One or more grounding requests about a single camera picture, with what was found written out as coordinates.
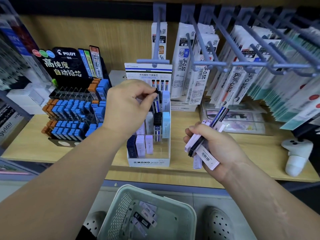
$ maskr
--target hand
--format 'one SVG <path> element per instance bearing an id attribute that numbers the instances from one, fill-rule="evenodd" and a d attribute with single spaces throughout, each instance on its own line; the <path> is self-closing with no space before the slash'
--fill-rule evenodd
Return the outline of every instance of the hand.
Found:
<path id="1" fill-rule="evenodd" d="M 220 183 L 224 181 L 234 165 L 250 161 L 238 143 L 224 131 L 219 133 L 211 127 L 197 122 L 195 126 L 190 126 L 185 132 L 187 134 L 183 138 L 185 143 L 190 140 L 193 134 L 200 134 L 208 140 L 210 153 L 220 164 L 214 170 L 210 170 L 204 162 L 202 165 Z"/>
<path id="2" fill-rule="evenodd" d="M 157 93 L 141 80 L 129 79 L 110 88 L 106 97 L 103 127 L 125 141 L 142 125 Z"/>

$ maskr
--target person's left hand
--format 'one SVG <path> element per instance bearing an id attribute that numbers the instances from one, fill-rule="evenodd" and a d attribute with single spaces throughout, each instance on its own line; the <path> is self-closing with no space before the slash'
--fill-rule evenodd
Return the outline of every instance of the person's left hand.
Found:
<path id="1" fill-rule="evenodd" d="M 106 113 L 103 127 L 123 140 L 136 132 L 146 119 L 157 93 L 141 80 L 129 79 L 110 88 L 106 96 Z"/>

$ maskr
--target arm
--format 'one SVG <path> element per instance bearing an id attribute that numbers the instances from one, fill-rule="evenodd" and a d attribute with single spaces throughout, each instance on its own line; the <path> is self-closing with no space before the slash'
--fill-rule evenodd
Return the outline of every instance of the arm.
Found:
<path id="1" fill-rule="evenodd" d="M 115 154 L 143 123 L 154 90 L 140 80 L 111 88 L 103 126 L 0 203 L 3 239 L 75 239 Z M 142 94 L 149 95 L 139 104 Z"/>
<path id="2" fill-rule="evenodd" d="M 220 182 L 237 203 L 257 239 L 318 239 L 320 216 L 258 168 L 227 133 L 196 124 L 186 129 L 209 141 L 212 155 L 220 162 L 205 170 Z"/>

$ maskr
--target blue circle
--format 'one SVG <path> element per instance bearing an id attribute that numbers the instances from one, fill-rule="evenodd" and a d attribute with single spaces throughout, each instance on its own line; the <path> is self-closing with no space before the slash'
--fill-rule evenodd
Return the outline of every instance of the blue circle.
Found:
<path id="1" fill-rule="evenodd" d="M 54 53 L 53 53 L 52 51 L 47 50 L 47 54 L 48 54 L 48 56 L 50 56 L 51 58 L 55 58 L 55 55 L 54 55 Z"/>

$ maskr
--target green circle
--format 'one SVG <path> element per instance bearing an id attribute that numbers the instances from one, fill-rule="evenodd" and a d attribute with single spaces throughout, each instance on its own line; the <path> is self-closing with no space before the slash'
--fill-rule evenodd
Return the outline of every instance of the green circle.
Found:
<path id="1" fill-rule="evenodd" d="M 40 54 L 43 56 L 43 57 L 48 57 L 48 54 L 47 52 L 45 52 L 44 50 L 39 50 Z"/>

